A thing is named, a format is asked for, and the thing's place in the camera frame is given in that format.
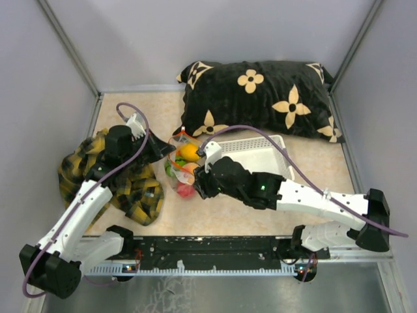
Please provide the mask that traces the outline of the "green striped toy melon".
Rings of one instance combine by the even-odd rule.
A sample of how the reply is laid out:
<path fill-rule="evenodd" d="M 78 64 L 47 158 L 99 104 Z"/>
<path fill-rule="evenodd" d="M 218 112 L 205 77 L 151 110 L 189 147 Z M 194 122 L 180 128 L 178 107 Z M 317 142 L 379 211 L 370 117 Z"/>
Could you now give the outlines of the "green striped toy melon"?
<path fill-rule="evenodd" d="M 187 161 L 181 156 L 176 156 L 175 163 L 178 164 L 179 166 L 184 166 L 185 164 L 187 164 Z M 175 166 L 173 162 L 167 159 L 164 164 L 164 168 L 165 168 L 165 173 L 168 177 L 175 177 L 175 173 L 174 173 Z"/>

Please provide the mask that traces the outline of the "clear zip bag orange zipper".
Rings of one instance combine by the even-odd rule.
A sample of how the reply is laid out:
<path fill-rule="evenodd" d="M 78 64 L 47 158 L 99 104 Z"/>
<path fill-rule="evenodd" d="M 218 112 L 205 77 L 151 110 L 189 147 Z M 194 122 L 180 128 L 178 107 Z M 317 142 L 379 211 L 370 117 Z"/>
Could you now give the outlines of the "clear zip bag orange zipper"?
<path fill-rule="evenodd" d="M 166 157 L 164 168 L 170 187 L 182 199 L 190 199 L 195 195 L 194 170 L 201 165 L 201 157 L 197 154 L 201 142 L 185 131 L 184 127 L 168 141 L 175 150 Z"/>

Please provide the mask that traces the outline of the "yellow lemon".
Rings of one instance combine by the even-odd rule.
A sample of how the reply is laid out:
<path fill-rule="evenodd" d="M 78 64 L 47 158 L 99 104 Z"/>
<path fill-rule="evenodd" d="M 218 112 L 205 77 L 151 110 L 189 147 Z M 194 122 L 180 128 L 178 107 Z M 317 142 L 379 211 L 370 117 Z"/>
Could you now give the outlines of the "yellow lemon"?
<path fill-rule="evenodd" d="M 200 156 L 197 154 L 199 147 L 192 143 L 184 144 L 179 149 L 180 156 L 188 162 L 197 162 Z"/>

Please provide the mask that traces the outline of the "orange peach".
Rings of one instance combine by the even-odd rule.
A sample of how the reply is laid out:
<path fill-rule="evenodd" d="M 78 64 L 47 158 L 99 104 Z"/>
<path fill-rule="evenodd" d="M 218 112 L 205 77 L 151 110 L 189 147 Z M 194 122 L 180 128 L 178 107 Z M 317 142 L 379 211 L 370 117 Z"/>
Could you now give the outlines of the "orange peach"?
<path fill-rule="evenodd" d="M 188 179 L 194 178 L 194 170 L 200 167 L 199 164 L 195 162 L 185 164 L 182 169 Z"/>

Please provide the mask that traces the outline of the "red apple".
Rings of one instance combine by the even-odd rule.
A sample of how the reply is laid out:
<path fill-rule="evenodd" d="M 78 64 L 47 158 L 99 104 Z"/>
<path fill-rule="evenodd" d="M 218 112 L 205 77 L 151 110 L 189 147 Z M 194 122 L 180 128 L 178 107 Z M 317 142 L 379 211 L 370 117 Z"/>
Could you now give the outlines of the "red apple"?
<path fill-rule="evenodd" d="M 192 185 L 187 185 L 181 182 L 178 182 L 176 192 L 182 199 L 189 199 L 195 194 L 195 190 Z"/>

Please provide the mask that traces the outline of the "white perforated plastic basket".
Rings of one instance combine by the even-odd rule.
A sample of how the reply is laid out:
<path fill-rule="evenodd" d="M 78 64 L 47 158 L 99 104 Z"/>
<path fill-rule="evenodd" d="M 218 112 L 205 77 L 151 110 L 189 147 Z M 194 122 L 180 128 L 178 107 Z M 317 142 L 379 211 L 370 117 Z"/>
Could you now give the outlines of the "white perforated plastic basket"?
<path fill-rule="evenodd" d="M 222 147 L 222 157 L 231 158 L 250 172 L 268 172 L 295 179 L 293 167 L 282 155 L 286 146 L 280 135 L 217 143 Z"/>

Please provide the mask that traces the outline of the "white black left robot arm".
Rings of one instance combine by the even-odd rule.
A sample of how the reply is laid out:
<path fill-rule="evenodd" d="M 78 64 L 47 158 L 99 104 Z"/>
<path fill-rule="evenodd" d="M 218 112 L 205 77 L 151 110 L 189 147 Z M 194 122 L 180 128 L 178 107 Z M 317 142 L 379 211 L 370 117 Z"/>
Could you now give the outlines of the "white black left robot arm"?
<path fill-rule="evenodd" d="M 103 129 L 81 142 L 58 169 L 64 214 L 37 244 L 20 251 L 24 285 L 66 299 L 102 261 L 131 257 L 134 235 L 124 227 L 112 225 L 87 244 L 81 238 L 110 206 L 139 225 L 152 224 L 164 202 L 152 164 L 174 150 L 152 132 L 135 135 L 125 125 Z"/>

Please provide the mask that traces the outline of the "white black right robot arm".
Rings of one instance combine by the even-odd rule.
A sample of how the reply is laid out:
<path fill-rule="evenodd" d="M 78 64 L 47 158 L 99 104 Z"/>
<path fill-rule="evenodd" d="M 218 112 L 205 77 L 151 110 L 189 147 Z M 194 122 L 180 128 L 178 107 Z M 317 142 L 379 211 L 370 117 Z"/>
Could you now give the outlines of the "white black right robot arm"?
<path fill-rule="evenodd" d="M 198 167 L 194 177 L 193 187 L 203 199 L 225 194 L 258 210 L 326 218 L 323 224 L 294 228 L 291 250 L 299 258 L 331 246 L 355 244 L 372 252 L 390 249 L 390 210 L 380 190 L 372 188 L 366 194 L 317 192 L 281 175 L 250 172 L 228 156 L 209 168 Z"/>

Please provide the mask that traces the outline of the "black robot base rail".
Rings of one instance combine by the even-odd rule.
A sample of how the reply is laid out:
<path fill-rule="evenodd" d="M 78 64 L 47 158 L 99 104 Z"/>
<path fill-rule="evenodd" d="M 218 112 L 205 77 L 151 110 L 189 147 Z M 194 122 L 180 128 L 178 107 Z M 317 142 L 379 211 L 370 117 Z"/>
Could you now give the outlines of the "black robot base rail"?
<path fill-rule="evenodd" d="M 185 258 L 188 254 L 197 256 L 197 263 L 212 264 L 220 259 L 221 255 L 231 256 L 228 263 L 231 263 L 235 255 L 241 254 L 258 254 L 268 263 L 272 263 L 276 259 L 308 259 L 312 252 L 296 244 L 291 238 L 280 236 L 136 236 L 128 248 L 109 259 L 138 262 L 145 260 L 145 268 L 149 269 L 152 264 L 159 264 L 160 259 L 171 263 L 175 259 Z"/>

